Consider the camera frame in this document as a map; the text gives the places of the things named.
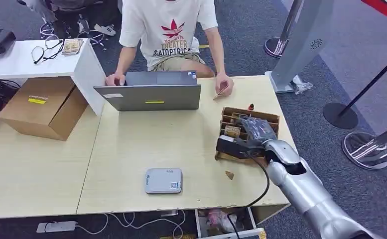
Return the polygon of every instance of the gray laptop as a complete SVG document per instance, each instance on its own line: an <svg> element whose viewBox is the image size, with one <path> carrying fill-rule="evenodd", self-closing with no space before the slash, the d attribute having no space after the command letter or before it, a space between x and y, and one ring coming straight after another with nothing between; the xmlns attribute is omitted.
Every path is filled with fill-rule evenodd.
<svg viewBox="0 0 387 239"><path fill-rule="evenodd" d="M95 86L118 111L197 110L201 85L196 73L128 72L127 86Z"/></svg>

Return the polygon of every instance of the pen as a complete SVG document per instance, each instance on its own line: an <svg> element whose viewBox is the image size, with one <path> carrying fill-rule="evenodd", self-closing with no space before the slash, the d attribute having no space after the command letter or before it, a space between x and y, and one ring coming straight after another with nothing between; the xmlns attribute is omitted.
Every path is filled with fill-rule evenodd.
<svg viewBox="0 0 387 239"><path fill-rule="evenodd" d="M220 96L220 94L221 94L225 89L227 89L227 87L228 87L228 85L226 85L222 90L220 90L220 92L218 92L218 94L214 97L214 100L215 100L218 96Z"/></svg>

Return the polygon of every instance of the white t-shirt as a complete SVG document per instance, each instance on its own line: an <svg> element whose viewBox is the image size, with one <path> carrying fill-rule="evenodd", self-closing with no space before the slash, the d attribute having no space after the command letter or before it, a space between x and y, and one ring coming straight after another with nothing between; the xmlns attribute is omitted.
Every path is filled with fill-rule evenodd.
<svg viewBox="0 0 387 239"><path fill-rule="evenodd" d="M123 0L120 44L136 47L148 70L166 58L199 53L196 22L206 30L218 26L214 0Z"/></svg>

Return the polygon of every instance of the man's hand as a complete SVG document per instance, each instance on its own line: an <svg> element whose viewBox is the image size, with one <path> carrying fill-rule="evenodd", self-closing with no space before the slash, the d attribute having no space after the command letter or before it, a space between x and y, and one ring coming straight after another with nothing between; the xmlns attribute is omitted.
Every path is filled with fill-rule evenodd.
<svg viewBox="0 0 387 239"><path fill-rule="evenodd" d="M215 92L217 94L222 90L222 92L220 93L221 96L229 96L233 91L233 86L233 80L230 79L230 77L228 77L226 73L219 73L217 75L217 78L215 80Z"/></svg>
<svg viewBox="0 0 387 239"><path fill-rule="evenodd" d="M126 76L122 73L115 72L114 74L109 75L105 79L105 83L107 86L118 86L118 85L124 85L126 81Z"/></svg>

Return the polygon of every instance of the light wood desk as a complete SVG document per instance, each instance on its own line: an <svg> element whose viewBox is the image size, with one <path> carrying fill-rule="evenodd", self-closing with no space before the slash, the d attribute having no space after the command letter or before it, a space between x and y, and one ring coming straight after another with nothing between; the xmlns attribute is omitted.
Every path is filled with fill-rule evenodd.
<svg viewBox="0 0 387 239"><path fill-rule="evenodd" d="M78 214L137 212L244 206L265 188L259 167L214 159L221 110L225 106L280 116L279 139L295 147L277 97L266 76L234 77L233 94L213 100L213 79L199 79L201 101L197 111L117 112L104 107L92 151ZM179 167L183 191L148 195L144 176L148 168ZM234 173L230 180L225 171ZM271 184L254 208L258 222L288 205Z"/></svg>
<svg viewBox="0 0 387 239"><path fill-rule="evenodd" d="M66 142L0 121L0 218L75 214L99 120L87 107Z"/></svg>

